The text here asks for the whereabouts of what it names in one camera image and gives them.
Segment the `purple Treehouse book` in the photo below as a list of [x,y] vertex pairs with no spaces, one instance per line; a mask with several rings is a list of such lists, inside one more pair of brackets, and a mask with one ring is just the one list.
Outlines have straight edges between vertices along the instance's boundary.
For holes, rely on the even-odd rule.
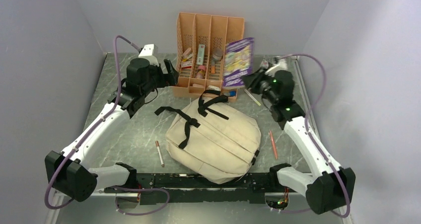
[[244,87],[242,77],[253,71],[255,38],[249,37],[226,44],[222,75],[222,87]]

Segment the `beige canvas backpack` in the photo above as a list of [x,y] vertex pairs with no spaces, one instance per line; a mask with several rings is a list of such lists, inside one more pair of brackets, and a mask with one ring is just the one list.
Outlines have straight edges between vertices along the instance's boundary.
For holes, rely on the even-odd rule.
[[216,184],[244,176],[260,152],[257,121],[227,103],[228,96],[208,89],[183,109],[155,111],[176,113],[165,134],[170,156]]

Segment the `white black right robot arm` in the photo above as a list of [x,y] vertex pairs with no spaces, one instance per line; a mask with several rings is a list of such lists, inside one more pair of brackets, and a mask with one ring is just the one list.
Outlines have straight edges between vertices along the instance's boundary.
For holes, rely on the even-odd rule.
[[273,191],[290,188],[305,197],[309,209],[316,214],[334,212],[346,207],[342,218],[350,214],[355,173],[343,168],[326,150],[308,124],[303,109],[293,99],[294,80],[290,72],[280,70],[273,75],[263,69],[242,78],[245,87],[270,102],[272,118],[292,139],[310,168],[310,174],[290,164],[271,168],[268,186]]

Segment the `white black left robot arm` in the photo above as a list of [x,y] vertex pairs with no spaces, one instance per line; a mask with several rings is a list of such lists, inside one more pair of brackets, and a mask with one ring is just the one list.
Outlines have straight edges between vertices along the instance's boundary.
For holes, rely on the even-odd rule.
[[167,73],[151,59],[136,58],[127,66],[126,78],[108,98],[101,113],[76,140],[61,152],[51,151],[45,157],[49,185],[69,196],[85,201],[99,189],[131,192],[138,187],[135,168],[117,162],[103,168],[91,166],[99,148],[121,125],[129,121],[159,88],[176,85],[179,73],[169,59],[164,59]]

